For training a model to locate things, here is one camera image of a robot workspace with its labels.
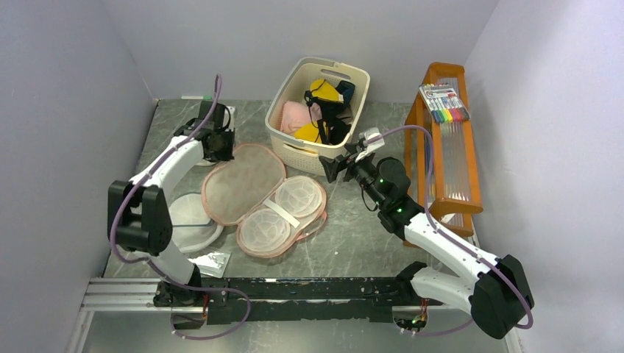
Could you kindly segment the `yellow bra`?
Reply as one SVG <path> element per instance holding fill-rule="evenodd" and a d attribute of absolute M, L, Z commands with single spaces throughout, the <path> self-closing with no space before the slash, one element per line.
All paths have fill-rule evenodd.
<path fill-rule="evenodd" d="M 294 131 L 299 140 L 331 145 L 338 115 L 344 111 L 344 97 L 326 79 L 311 83 L 304 94 L 303 125 Z"/>

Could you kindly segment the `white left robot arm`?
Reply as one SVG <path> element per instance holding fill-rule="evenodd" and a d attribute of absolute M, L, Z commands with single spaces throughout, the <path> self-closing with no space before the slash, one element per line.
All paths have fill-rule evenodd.
<path fill-rule="evenodd" d="M 207 298 L 198 265 L 173 241 L 168 200 L 198 163 L 233 159 L 232 110 L 202 101 L 199 115 L 177 127 L 165 150 L 128 181 L 107 192 L 107 236 L 111 252 L 126 264 L 146 263 L 161 278 L 156 307 L 187 307 Z"/>

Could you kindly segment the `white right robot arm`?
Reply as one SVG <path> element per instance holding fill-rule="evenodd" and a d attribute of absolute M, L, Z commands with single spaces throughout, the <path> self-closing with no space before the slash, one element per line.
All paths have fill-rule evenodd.
<path fill-rule="evenodd" d="M 328 182 L 344 172 L 345 181 L 358 183 L 375 203 L 373 210 L 387 232 L 424 249 L 452 271 L 448 275 L 416 264 L 397 285 L 399 299 L 405 304 L 432 299 L 459 309 L 491 338 L 532 327 L 534 300 L 521 262 L 510 254 L 498 257 L 451 232 L 408 195 L 411 181 L 401 161 L 386 157 L 374 163 L 373 158 L 353 149 L 347 156 L 319 161 Z"/>

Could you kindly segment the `tulip print mesh laundry bag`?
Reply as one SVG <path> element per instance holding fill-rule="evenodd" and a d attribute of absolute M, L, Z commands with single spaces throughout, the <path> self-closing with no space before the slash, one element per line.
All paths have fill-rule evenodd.
<path fill-rule="evenodd" d="M 233 156 L 203 179 L 200 193 L 210 218 L 236 228 L 243 252 L 277 257 L 325 225 L 327 194 L 315 179 L 289 177 L 282 160 L 256 143 L 235 147 Z"/>

